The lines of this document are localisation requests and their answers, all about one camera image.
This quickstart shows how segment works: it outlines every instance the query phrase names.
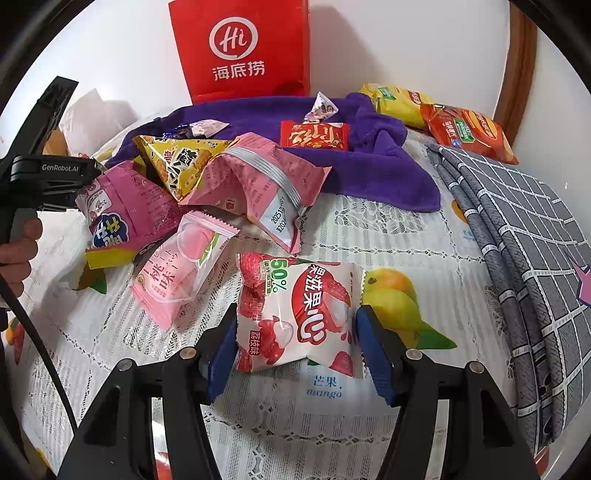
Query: haidilao logo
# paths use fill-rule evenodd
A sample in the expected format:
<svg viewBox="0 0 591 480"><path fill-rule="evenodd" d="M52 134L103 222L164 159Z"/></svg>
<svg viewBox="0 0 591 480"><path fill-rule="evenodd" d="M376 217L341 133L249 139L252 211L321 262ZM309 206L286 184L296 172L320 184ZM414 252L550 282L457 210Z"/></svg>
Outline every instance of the haidilao logo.
<svg viewBox="0 0 591 480"><path fill-rule="evenodd" d="M220 20L209 34L209 47L224 60L240 60L251 54L258 42L254 23L243 17Z"/></svg>

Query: pink snack package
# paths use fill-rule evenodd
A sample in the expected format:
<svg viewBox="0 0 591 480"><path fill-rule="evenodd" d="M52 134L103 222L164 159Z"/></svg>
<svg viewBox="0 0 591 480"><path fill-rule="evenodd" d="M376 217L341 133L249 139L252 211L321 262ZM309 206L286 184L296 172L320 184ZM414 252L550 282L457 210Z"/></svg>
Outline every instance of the pink snack package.
<svg viewBox="0 0 591 480"><path fill-rule="evenodd" d="M153 253L131 291L166 330L192 301L222 250L239 230L202 212L186 213L178 231Z"/></svg>
<svg viewBox="0 0 591 480"><path fill-rule="evenodd" d="M138 252L178 227L184 209L138 168L141 166L131 160L120 163L76 197L93 235L86 251L90 268L130 263Z"/></svg>
<svg viewBox="0 0 591 480"><path fill-rule="evenodd" d="M248 219L285 251L300 251L299 217L314 205L330 167L312 163L254 133L215 157L180 205L213 205Z"/></svg>

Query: blue gripper pad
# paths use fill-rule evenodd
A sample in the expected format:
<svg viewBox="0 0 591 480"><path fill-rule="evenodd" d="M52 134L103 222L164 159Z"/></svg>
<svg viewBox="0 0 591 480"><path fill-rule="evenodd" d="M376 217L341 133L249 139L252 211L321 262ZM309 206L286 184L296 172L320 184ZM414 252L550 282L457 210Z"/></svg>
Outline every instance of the blue gripper pad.
<svg viewBox="0 0 591 480"><path fill-rule="evenodd" d="M211 403L218 395L223 393L237 353L236 317L234 316L226 335L224 335L222 342L220 343L216 355L209 362L209 368L207 369L207 398Z"/></svg>
<svg viewBox="0 0 591 480"><path fill-rule="evenodd" d="M370 307L362 306L357 310L355 316L357 339L359 340L365 364L369 368L378 395L388 405L393 406L396 393L392 387L392 366L374 331L372 321L369 318L370 315L375 317L375 313Z"/></svg>

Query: yellow chip bag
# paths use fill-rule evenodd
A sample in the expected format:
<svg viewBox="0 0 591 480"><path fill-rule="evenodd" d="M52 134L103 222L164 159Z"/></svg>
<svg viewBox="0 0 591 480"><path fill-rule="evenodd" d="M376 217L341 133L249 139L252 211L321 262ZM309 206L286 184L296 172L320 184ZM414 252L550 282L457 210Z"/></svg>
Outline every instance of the yellow chip bag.
<svg viewBox="0 0 591 480"><path fill-rule="evenodd" d="M144 160L149 161L176 201L182 200L199 183L213 157L234 140L174 140L139 135L134 138Z"/></svg>
<svg viewBox="0 0 591 480"><path fill-rule="evenodd" d="M427 128L427 123L421 116L420 106L424 103L434 103L428 95L379 83L364 83L359 91L371 98L377 112L398 118L409 127Z"/></svg>

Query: human hand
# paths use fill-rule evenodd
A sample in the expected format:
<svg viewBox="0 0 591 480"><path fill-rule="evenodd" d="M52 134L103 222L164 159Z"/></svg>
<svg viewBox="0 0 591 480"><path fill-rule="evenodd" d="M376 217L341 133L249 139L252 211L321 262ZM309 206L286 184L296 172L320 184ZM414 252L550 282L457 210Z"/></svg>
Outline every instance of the human hand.
<svg viewBox="0 0 591 480"><path fill-rule="evenodd" d="M32 260L37 255L37 240L41 238L43 225L38 218L31 218L23 226L23 237L9 244L0 245L0 273L17 297L25 286L22 281L31 274Z"/></svg>

